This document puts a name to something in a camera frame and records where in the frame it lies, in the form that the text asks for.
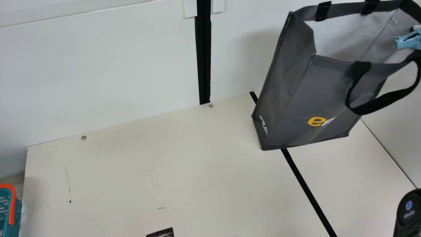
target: yellow logo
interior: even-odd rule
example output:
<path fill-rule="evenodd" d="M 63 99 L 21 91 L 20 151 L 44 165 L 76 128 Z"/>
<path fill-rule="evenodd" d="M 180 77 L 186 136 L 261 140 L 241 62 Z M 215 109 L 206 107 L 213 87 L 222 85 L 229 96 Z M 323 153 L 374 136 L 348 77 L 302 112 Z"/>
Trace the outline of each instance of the yellow logo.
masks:
<path fill-rule="evenodd" d="M 324 126 L 324 125 L 327 125 L 327 124 L 329 124 L 331 121 L 333 121 L 334 119 L 336 119 L 336 117 L 335 118 L 331 118 L 331 119 L 329 119 L 329 120 L 327 120 L 327 119 L 325 119 L 325 118 L 322 118 L 322 117 L 313 117 L 313 118 L 311 118 L 307 123 L 310 125 L 310 126 L 313 126 L 313 127 L 318 127 L 318 126 Z"/>

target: table top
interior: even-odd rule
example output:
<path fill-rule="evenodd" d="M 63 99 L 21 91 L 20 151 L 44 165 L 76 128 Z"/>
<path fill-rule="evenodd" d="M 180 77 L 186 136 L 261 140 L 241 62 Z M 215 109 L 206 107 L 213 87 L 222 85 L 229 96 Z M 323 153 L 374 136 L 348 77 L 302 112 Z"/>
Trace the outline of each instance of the table top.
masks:
<path fill-rule="evenodd" d="M 212 104 L 29 147 L 21 236 L 328 236 L 250 95 Z"/>
<path fill-rule="evenodd" d="M 328 236 L 250 95 L 212 104 L 29 147 L 21 236 Z M 338 236 L 393 236 L 414 186 L 361 121 L 288 150 Z"/>

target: light blue clip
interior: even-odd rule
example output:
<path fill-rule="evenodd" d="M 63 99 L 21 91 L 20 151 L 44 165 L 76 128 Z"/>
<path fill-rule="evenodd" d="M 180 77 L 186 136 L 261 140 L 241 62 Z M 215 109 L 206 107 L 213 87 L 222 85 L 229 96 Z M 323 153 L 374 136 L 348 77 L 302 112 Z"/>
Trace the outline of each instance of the light blue clip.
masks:
<path fill-rule="evenodd" d="M 415 30 L 404 36 L 396 36 L 394 47 L 396 49 L 414 48 L 421 50 L 421 29 Z"/>

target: tote bag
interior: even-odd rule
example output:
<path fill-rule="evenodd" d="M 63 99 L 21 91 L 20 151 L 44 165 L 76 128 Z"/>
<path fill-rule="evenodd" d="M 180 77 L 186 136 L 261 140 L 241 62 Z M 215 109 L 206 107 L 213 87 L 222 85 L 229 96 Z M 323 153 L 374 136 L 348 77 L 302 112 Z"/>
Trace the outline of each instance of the tote bag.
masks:
<path fill-rule="evenodd" d="M 263 150 L 346 137 L 361 115 L 410 94 L 421 53 L 394 48 L 421 24 L 412 0 L 307 6 L 290 12 L 252 118 Z M 411 62 L 415 83 L 377 98 Z"/>

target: teal basket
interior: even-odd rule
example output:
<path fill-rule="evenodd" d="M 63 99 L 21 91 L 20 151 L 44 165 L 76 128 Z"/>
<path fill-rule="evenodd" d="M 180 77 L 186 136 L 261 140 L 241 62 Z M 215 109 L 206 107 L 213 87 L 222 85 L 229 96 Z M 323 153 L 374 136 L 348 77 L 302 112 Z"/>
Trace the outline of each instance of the teal basket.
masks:
<path fill-rule="evenodd" d="M 16 198 L 15 188 L 0 183 L 0 237 L 18 237 L 22 202 Z"/>

